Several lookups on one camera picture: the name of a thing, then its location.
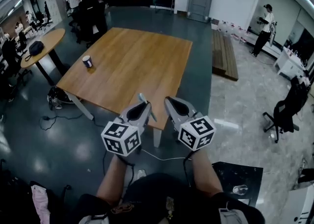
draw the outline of black pants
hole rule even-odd
[[[35,22],[31,22],[31,23],[29,23],[29,25],[30,25],[31,27],[33,27],[34,30],[37,31],[37,26],[36,26]]]
[[[260,33],[260,35],[259,35],[259,37],[255,43],[253,54],[258,55],[260,53],[263,46],[269,40],[270,34],[271,34],[270,32],[265,32],[262,30],[262,32]]]
[[[311,180],[314,180],[314,169],[313,168],[307,168],[302,170],[303,177],[300,177],[298,179],[298,183],[302,182],[308,182]]]

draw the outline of wooden platform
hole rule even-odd
[[[212,31],[212,73],[237,81],[236,58],[230,37]]]

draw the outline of black bag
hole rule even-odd
[[[44,44],[40,41],[35,41],[34,43],[31,44],[31,46],[29,47],[29,54],[32,56],[36,56],[39,53],[41,53],[43,51],[44,48]]]

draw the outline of table leg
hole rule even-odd
[[[49,77],[49,75],[47,74],[47,72],[44,70],[44,68],[41,66],[41,64],[39,64],[39,62],[36,63],[38,69],[40,70],[40,72],[44,75],[44,77],[46,78],[46,80],[48,81],[49,85],[54,86],[55,83],[53,82],[53,80]]]
[[[68,95],[69,99],[73,101],[73,103],[82,111],[82,113],[85,114],[85,116],[89,119],[89,120],[93,120],[94,116],[86,109],[86,107],[79,101],[79,99],[74,96],[71,93],[68,93],[65,91],[65,93]]]
[[[61,73],[61,75],[62,76],[65,75],[65,73],[67,72],[67,68],[63,65],[63,63],[59,59],[59,57],[58,57],[58,55],[54,49],[51,52],[49,52],[49,56],[52,59],[52,61],[54,62],[55,66],[57,67],[59,72]]]
[[[162,131],[154,128],[154,147],[159,148]]]

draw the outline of white cable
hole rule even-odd
[[[170,158],[170,159],[160,159],[158,157],[156,157],[155,155],[151,154],[150,152],[147,152],[146,150],[142,149],[142,151],[146,152],[147,154],[149,154],[150,156],[158,159],[158,160],[161,160],[161,161],[167,161],[167,160],[172,160],[172,159],[185,159],[184,157],[179,157],[179,158]]]

